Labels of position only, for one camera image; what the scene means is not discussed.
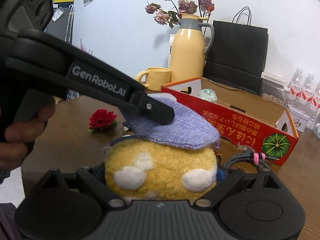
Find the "person's left hand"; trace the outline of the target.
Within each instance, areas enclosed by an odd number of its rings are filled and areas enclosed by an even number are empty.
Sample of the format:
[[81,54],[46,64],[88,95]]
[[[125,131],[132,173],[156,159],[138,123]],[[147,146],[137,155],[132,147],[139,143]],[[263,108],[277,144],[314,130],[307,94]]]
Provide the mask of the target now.
[[55,109],[56,103],[51,97],[35,118],[29,122],[12,124],[6,129],[6,142],[1,143],[1,169],[12,171],[22,165],[28,154],[27,143],[35,141],[44,132]]

